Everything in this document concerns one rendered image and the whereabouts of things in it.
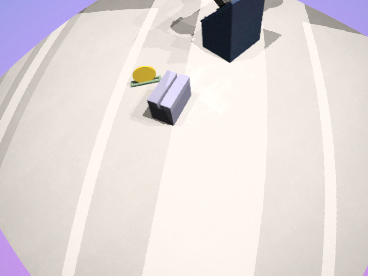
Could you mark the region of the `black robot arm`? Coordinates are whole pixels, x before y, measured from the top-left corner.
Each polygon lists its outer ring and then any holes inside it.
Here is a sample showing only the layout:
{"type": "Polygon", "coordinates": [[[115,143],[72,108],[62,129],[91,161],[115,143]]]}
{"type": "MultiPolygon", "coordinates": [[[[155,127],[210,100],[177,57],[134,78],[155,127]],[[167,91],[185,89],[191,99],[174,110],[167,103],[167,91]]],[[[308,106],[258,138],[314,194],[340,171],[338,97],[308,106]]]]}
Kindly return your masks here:
{"type": "Polygon", "coordinates": [[[220,9],[221,7],[224,7],[225,5],[229,4],[231,0],[214,0],[216,4],[219,6],[216,10],[220,9]]]}

